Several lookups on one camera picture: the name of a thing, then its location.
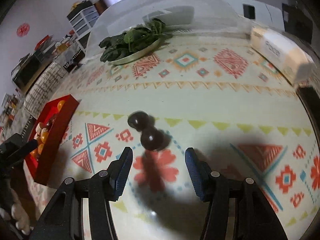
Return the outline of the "white drawer cabinet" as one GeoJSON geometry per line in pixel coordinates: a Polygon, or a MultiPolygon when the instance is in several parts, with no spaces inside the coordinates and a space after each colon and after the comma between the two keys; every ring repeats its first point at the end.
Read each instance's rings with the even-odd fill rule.
{"type": "Polygon", "coordinates": [[[89,35],[99,16],[99,12],[90,1],[78,3],[67,15],[76,35],[75,41],[83,52],[86,52],[89,35]]]}

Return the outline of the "patterned chair cushion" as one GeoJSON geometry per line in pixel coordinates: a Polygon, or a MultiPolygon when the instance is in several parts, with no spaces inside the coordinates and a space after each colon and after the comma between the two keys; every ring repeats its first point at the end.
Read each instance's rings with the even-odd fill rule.
{"type": "Polygon", "coordinates": [[[24,109],[37,119],[44,105],[50,100],[67,75],[68,72],[63,66],[55,62],[50,64],[25,96],[24,109]]]}

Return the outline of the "red tray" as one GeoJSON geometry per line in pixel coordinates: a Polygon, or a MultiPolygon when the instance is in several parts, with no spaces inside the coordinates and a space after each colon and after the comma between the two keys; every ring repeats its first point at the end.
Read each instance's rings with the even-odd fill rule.
{"type": "Polygon", "coordinates": [[[44,148],[39,156],[39,159],[36,160],[36,158],[34,158],[31,154],[28,154],[24,159],[29,172],[36,183],[44,186],[47,185],[59,145],[78,105],[79,102],[71,94],[68,94],[47,102],[43,107],[42,112],[35,122],[31,134],[29,135],[29,140],[34,138],[38,123],[42,122],[45,124],[54,115],[56,116],[56,119],[49,131],[48,139],[44,143],[44,148]],[[61,111],[58,112],[57,104],[60,100],[65,100],[65,104],[61,111]]]}

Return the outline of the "plate of green spinach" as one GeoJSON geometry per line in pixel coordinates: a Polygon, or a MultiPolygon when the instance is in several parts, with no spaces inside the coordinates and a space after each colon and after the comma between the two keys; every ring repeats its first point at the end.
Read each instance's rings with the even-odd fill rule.
{"type": "Polygon", "coordinates": [[[115,65],[135,61],[155,50],[163,40],[166,24],[153,18],[146,24],[139,24],[119,35],[104,38],[99,47],[104,50],[101,62],[115,65]]]}

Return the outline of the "red paper wall decoration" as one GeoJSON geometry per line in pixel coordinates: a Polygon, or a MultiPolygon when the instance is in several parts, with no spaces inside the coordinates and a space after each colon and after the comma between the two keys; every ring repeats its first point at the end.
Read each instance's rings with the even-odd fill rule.
{"type": "Polygon", "coordinates": [[[30,25],[28,23],[21,24],[16,31],[18,37],[24,37],[29,33],[30,25]]]}

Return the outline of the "large orange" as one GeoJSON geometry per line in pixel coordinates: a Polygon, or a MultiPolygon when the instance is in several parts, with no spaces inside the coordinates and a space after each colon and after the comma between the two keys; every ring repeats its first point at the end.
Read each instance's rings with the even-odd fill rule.
{"type": "Polygon", "coordinates": [[[60,100],[60,101],[58,102],[58,104],[57,104],[57,110],[58,110],[58,112],[61,111],[61,109],[62,109],[62,107],[64,106],[64,104],[65,104],[65,100],[60,100]]]}

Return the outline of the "patterned tablecloth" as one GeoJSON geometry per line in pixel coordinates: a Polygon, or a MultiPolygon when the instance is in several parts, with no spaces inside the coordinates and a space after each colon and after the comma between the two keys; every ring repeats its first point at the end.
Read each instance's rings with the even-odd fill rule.
{"type": "Polygon", "coordinates": [[[207,204],[197,198],[184,162],[192,147],[227,178],[252,177],[288,239],[300,239],[319,210],[319,148],[296,90],[247,40],[175,36],[122,66],[99,59],[69,74],[54,97],[71,94],[71,118],[46,186],[25,170],[43,211],[67,177],[86,179],[125,147],[133,165],[111,204],[120,239],[198,239],[207,204]],[[164,135],[154,151],[127,123],[144,111],[164,135]]]}

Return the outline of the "dark plum small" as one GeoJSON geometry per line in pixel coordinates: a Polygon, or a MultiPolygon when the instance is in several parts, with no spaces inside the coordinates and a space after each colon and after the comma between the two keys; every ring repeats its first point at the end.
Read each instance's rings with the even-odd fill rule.
{"type": "Polygon", "coordinates": [[[141,132],[140,143],[148,151],[159,149],[164,142],[164,135],[154,127],[148,127],[141,132]]]}

